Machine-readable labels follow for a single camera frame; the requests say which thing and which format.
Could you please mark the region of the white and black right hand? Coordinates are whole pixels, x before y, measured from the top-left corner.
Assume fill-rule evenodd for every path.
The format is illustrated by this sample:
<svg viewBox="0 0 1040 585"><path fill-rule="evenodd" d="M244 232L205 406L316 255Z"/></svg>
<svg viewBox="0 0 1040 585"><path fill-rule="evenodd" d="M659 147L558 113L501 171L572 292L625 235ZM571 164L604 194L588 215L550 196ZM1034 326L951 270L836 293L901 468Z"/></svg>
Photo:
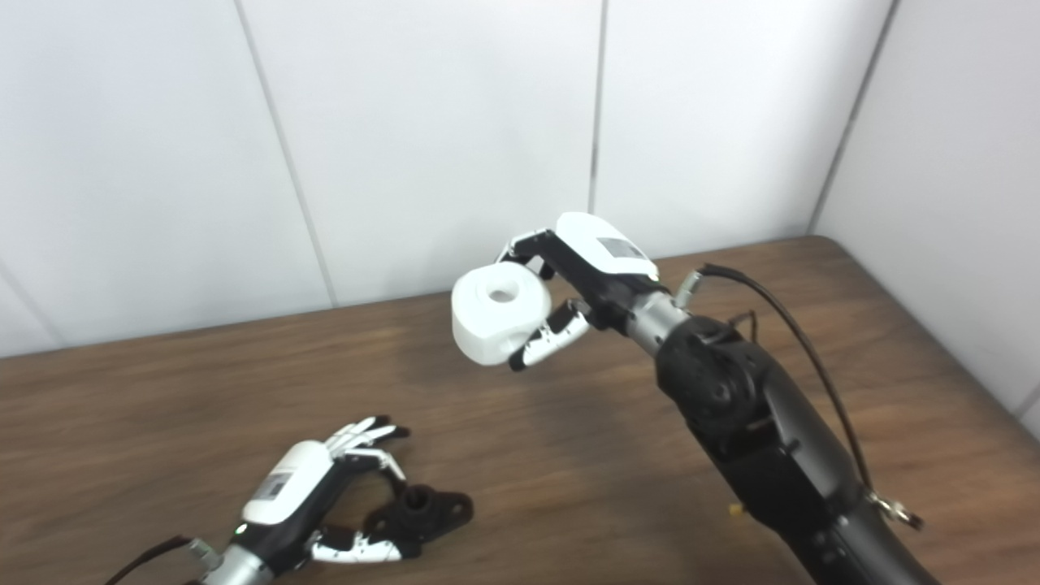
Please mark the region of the white and black right hand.
<svg viewBox="0 0 1040 585"><path fill-rule="evenodd" d="M509 356L512 371L524 371L572 345L595 328L626 333L639 300L668 292L660 270L605 219L586 212L564 212L553 228L535 230L510 240L496 262L528 266L543 281L560 277L577 297L565 300Z"/></svg>

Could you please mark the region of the white and black left hand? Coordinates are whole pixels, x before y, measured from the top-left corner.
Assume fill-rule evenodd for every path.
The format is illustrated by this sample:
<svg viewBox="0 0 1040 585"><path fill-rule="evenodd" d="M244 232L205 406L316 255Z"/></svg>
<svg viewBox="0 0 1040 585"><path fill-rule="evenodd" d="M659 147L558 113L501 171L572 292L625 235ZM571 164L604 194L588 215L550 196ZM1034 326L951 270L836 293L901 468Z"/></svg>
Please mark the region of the white and black left hand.
<svg viewBox="0 0 1040 585"><path fill-rule="evenodd" d="M223 565L205 582L271 584L310 561L400 561L404 555L397 545L374 542L360 531L324 525L323 519L360 475L380 473L400 495L404 470L378 443L410 433L389 416L376 415L350 422L324 441L304 440L290 448L250 497Z"/></svg>

